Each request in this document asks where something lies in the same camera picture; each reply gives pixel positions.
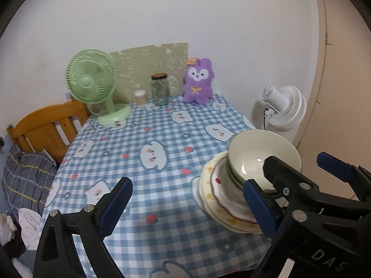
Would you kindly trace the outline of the blue checkered tablecloth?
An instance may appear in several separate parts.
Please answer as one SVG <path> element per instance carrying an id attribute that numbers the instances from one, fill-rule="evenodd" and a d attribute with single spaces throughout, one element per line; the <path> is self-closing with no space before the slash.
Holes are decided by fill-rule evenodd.
<path id="1" fill-rule="evenodd" d="M 203 212 L 192 190 L 206 163 L 252 128 L 224 97 L 207 105 L 182 97 L 134 107 L 110 127 L 90 118 L 60 165 L 43 211 L 78 212 L 122 178 L 133 194 L 104 241 L 126 277 L 219 277 L 257 267 L 269 241 L 236 234 Z"/>

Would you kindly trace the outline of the green desk fan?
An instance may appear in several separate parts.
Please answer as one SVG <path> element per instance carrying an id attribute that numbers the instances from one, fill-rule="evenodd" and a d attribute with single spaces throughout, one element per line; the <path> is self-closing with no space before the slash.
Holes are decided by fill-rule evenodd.
<path id="1" fill-rule="evenodd" d="M 128 104 L 115 104 L 112 95 L 118 74 L 113 57 L 98 49 L 86 49 L 73 56 L 67 65 L 65 82 L 72 96 L 86 105 L 105 103 L 97 116 L 102 126 L 117 124 L 132 113 Z"/>

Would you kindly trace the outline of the floral ceramic bowl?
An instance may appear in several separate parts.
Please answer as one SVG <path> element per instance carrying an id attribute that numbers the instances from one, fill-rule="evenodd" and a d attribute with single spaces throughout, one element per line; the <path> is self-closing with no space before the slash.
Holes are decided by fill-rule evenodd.
<path id="1" fill-rule="evenodd" d="M 276 156 L 297 171 L 302 170 L 302 160 L 294 145 L 272 131 L 254 129 L 235 135 L 228 148 L 232 162 L 265 159 Z"/>
<path id="2" fill-rule="evenodd" d="M 232 162 L 230 156 L 227 157 L 228 174 L 231 180 L 240 188 L 247 180 L 254 180 L 265 193 L 276 193 L 273 184 L 265 178 L 263 173 L 263 159 L 251 159 L 250 161 Z"/>

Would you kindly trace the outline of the toothpick holder jar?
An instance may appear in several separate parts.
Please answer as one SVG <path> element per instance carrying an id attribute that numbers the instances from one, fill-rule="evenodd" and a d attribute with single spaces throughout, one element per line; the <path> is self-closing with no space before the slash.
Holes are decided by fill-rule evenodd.
<path id="1" fill-rule="evenodd" d="M 134 92 L 134 98 L 137 106 L 143 106 L 147 104 L 147 94 L 143 89 L 136 90 Z"/>

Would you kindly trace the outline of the white plate red pattern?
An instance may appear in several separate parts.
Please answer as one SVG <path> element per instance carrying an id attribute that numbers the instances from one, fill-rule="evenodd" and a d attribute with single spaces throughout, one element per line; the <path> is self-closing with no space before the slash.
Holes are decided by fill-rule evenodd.
<path id="1" fill-rule="evenodd" d="M 256 223 L 252 211 L 248 207 L 243 191 L 231 180 L 227 172 L 227 157 L 216 162 L 211 174 L 211 187 L 217 202 L 235 218 Z"/>

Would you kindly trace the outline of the grey plaid pillow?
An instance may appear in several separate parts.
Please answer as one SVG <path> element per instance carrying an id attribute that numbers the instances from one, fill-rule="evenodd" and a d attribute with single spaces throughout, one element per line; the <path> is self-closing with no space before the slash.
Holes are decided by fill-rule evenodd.
<path id="1" fill-rule="evenodd" d="M 46 150 L 24 152 L 16 144 L 13 145 L 2 180 L 8 205 L 13 210 L 27 208 L 41 215 L 56 173 L 57 163 Z"/>

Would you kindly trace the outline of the glass jar black lid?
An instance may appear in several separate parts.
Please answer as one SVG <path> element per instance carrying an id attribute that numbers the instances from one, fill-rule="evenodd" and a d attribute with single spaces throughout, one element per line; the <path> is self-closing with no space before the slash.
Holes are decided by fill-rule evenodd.
<path id="1" fill-rule="evenodd" d="M 155 105 L 165 106 L 169 103 L 170 90 L 166 73 L 156 73 L 152 79 L 152 101 Z"/>

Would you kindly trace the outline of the white crumpled cloth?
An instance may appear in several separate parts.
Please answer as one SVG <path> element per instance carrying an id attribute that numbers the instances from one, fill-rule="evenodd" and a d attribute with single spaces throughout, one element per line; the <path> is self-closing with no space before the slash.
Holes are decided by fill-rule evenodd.
<path id="1" fill-rule="evenodd" d="M 1 213 L 1 245 L 20 238 L 28 250 L 36 250 L 41 221 L 39 213 L 27 208 L 18 210 L 18 219 L 14 219 L 8 212 Z"/>

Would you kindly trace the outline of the green patterned wall mat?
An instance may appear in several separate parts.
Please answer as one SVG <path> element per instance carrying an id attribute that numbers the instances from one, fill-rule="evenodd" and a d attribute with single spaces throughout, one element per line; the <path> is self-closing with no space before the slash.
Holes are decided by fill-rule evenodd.
<path id="1" fill-rule="evenodd" d="M 181 94 L 188 49 L 187 43 L 168 43 L 111 52 L 118 73 L 113 101 L 134 102 L 134 92 L 141 89 L 151 99 L 151 76 L 156 73 L 167 74 L 171 96 Z"/>

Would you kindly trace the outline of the yellow floral plate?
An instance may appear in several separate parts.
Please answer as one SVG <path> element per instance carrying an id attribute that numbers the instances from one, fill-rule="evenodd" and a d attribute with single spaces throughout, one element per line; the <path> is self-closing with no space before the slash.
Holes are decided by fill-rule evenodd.
<path id="1" fill-rule="evenodd" d="M 216 162 L 224 156 L 227 157 L 226 151 L 215 155 L 215 157 L 206 163 L 202 169 L 198 182 L 198 193 L 204 209 L 213 219 L 215 219 L 215 221 L 217 221 L 217 223 L 221 224 L 224 228 L 227 228 L 232 232 L 239 234 L 261 234 L 262 231 L 258 223 L 239 220 L 234 216 L 231 216 L 217 202 L 217 199 L 213 194 L 211 187 L 211 174 L 213 173 Z"/>

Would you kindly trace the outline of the white standing fan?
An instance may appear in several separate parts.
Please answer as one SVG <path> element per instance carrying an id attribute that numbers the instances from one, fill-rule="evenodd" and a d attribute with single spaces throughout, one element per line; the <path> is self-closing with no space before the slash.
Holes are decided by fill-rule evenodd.
<path id="1" fill-rule="evenodd" d="M 271 126 L 279 132 L 291 131 L 300 125 L 306 114 L 306 99 L 295 86 L 267 85 L 260 97 L 267 105 L 263 115 L 264 129 Z"/>

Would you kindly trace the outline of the purple plush toy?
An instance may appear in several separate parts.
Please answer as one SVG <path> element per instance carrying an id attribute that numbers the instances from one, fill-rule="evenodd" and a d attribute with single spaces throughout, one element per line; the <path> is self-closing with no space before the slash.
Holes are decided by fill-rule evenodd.
<path id="1" fill-rule="evenodd" d="M 210 59 L 196 59 L 188 64 L 184 73 L 183 102 L 207 105 L 213 95 L 213 67 Z"/>

